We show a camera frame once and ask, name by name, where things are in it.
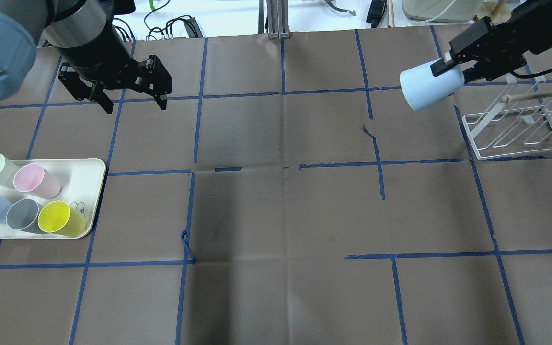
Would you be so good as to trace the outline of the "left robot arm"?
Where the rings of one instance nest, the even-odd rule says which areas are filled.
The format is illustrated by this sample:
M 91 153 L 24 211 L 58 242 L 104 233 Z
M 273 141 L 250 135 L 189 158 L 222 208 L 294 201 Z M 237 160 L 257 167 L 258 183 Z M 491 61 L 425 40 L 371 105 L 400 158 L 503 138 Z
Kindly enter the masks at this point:
M 112 23 L 135 9 L 133 0 L 0 0 L 0 101 L 18 92 L 44 38 L 63 57 L 57 78 L 75 100 L 110 114 L 105 90 L 131 89 L 164 111 L 171 75 L 156 55 L 133 59 Z

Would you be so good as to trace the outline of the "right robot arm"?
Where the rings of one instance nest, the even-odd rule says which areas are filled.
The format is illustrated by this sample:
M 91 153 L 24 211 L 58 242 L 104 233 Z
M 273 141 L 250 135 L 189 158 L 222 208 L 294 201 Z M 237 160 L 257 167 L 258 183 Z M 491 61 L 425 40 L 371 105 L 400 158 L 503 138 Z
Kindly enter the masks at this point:
M 538 55 L 552 48 L 552 0 L 528 0 L 515 7 L 510 19 L 501 24 L 483 17 L 449 45 L 450 51 L 432 63 L 433 76 L 475 61 L 463 72 L 465 83 L 495 80 L 525 66 L 524 53 Z

